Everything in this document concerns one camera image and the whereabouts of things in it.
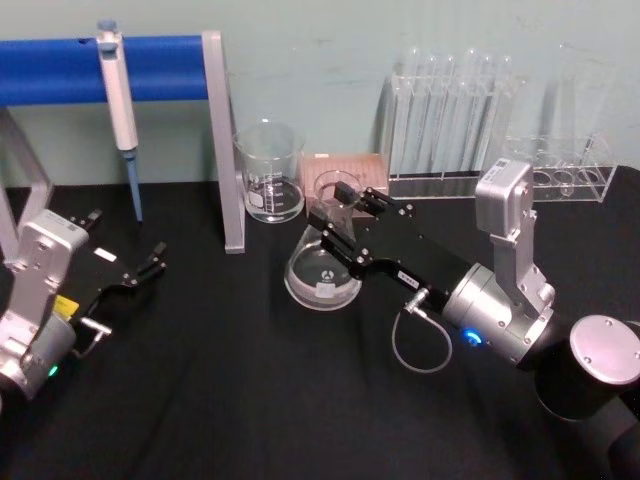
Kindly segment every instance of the gray cable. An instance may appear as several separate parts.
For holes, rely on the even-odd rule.
[[[439,323],[435,322],[434,320],[432,320],[431,318],[429,318],[427,316],[426,313],[424,313],[422,310],[420,310],[419,308],[416,308],[414,311],[414,313],[418,314],[418,316],[420,318],[422,318],[423,320],[425,320],[426,322],[430,323],[431,325],[433,325],[434,327],[436,327],[436,329],[438,329],[440,331],[440,333],[442,333],[442,335],[444,336],[444,339],[447,342],[447,357],[444,359],[444,361],[438,365],[437,367],[434,368],[417,368],[414,367],[413,365],[409,365],[404,358],[402,358],[402,356],[400,355],[400,352],[398,352],[398,347],[396,346],[396,330],[398,329],[398,323],[400,322],[400,315],[402,314],[402,310],[400,310],[398,312],[398,315],[396,315],[396,320],[393,323],[393,330],[391,331],[391,346],[393,348],[393,353],[395,354],[396,358],[398,359],[398,361],[407,369],[411,370],[412,372],[415,373],[421,373],[421,374],[431,374],[431,373],[437,373],[440,370],[444,369],[449,362],[451,361],[451,356],[453,355],[453,345],[451,344],[451,336],[449,335],[449,333],[442,327],[442,325],[440,325]]]

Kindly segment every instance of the glass beaker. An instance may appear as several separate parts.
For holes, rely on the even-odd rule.
[[[355,202],[345,205],[333,197],[337,182],[346,183],[357,193],[362,192],[360,182],[350,173],[339,170],[325,172],[314,183],[315,206],[353,239]],[[336,310],[356,298],[362,282],[352,278],[347,268],[322,248],[321,238],[319,230],[307,227],[289,258],[284,283],[291,296],[301,305],[313,310]]]
[[[256,220],[281,223],[302,211],[298,161],[303,141],[283,123],[263,120],[233,137],[242,157],[244,205]]]

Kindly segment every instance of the black tablecloth surface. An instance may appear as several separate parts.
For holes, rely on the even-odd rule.
[[[159,240],[166,275],[105,309],[115,333],[68,360],[28,409],[0,420],[0,478],[599,479],[590,441],[537,402],[532,378],[454,341],[442,373],[395,360],[390,333],[407,291],[372,278],[348,307],[306,310],[283,284],[304,227],[247,220],[225,255],[217,186],[59,187],[62,215],[104,211],[92,239],[132,264]],[[619,168],[604,204],[537,204],[535,259],[556,309],[638,319],[640,172]],[[434,240],[491,265],[471,200],[417,203]],[[10,276],[0,277],[3,302]],[[437,362],[442,340],[407,321],[399,344]]]

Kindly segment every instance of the pipette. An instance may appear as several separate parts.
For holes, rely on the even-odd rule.
[[[96,38],[102,78],[107,93],[111,124],[120,154],[127,162],[129,186],[136,219],[142,222],[142,204],[138,187],[138,170],[136,166],[136,152],[138,135],[136,122],[133,117],[133,104],[127,64],[124,56],[122,33],[116,30],[116,22],[102,20],[98,22],[100,33]]]

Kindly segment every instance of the blue bar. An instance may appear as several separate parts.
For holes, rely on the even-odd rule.
[[[203,100],[200,36],[125,37],[134,101]],[[106,102],[94,38],[0,41],[0,105]]]

